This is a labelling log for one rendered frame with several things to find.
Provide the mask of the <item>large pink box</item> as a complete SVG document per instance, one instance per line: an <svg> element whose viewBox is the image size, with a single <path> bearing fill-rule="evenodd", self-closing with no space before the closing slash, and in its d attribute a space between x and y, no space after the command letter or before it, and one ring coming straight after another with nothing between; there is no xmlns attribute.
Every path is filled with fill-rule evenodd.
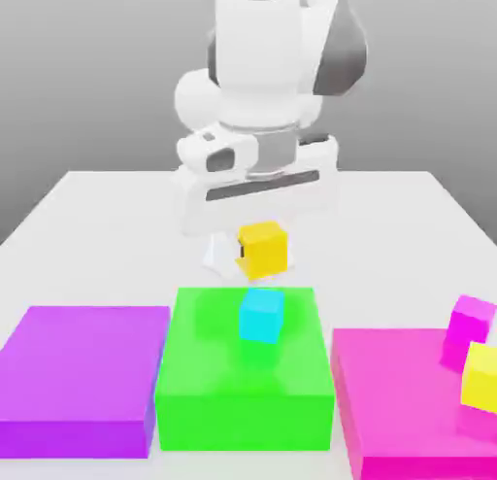
<svg viewBox="0 0 497 480"><path fill-rule="evenodd" d="M331 367L353 480L497 480L497 423L460 404L441 328L336 328Z"/></svg>

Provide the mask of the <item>small magenta cube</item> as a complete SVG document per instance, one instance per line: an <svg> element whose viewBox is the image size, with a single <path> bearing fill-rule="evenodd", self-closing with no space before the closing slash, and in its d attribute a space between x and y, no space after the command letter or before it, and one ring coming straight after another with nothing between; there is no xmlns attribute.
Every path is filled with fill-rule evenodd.
<svg viewBox="0 0 497 480"><path fill-rule="evenodd" d="M472 341L485 343L497 314L497 304L461 295L450 315L442 346L441 364L461 373Z"/></svg>

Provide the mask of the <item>small yellow cube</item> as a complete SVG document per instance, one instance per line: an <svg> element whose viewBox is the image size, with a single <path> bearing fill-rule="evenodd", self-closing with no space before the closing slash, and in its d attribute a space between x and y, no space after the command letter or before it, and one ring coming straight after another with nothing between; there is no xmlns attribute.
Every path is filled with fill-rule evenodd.
<svg viewBox="0 0 497 480"><path fill-rule="evenodd" d="M288 268L288 234L275 221L241 226L238 265L250 281L275 276Z"/></svg>
<svg viewBox="0 0 497 480"><path fill-rule="evenodd" d="M472 341L465 361L460 401L497 414L497 347Z"/></svg>

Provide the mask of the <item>small cyan cube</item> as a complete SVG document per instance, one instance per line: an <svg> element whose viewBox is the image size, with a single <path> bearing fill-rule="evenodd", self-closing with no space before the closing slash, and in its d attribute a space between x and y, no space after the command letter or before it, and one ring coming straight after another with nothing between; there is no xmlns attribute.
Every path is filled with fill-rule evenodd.
<svg viewBox="0 0 497 480"><path fill-rule="evenodd" d="M239 309L239 335L248 341L276 344L283 316L283 291L248 289Z"/></svg>

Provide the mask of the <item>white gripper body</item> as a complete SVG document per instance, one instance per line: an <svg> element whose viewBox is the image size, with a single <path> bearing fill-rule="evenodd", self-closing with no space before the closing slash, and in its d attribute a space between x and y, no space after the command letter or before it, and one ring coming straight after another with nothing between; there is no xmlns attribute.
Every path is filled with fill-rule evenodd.
<svg viewBox="0 0 497 480"><path fill-rule="evenodd" d="M177 170L177 214L183 234L198 236L241 225L277 221L333 205L335 168L287 173L266 181L207 182Z"/></svg>

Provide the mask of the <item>large purple box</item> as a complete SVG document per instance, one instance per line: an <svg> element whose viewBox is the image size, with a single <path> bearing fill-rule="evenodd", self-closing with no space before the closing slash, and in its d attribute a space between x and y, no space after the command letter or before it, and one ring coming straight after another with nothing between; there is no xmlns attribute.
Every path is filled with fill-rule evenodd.
<svg viewBox="0 0 497 480"><path fill-rule="evenodd" d="M0 349L1 459L145 459L167 306L33 306Z"/></svg>

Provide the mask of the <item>large green box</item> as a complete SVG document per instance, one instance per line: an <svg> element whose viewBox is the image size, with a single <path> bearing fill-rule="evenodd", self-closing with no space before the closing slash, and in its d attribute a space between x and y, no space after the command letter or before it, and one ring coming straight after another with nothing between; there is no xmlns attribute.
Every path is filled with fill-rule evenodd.
<svg viewBox="0 0 497 480"><path fill-rule="evenodd" d="M284 288L275 344L244 340L246 288L180 288L155 389L163 451L326 451L335 392L315 292Z"/></svg>

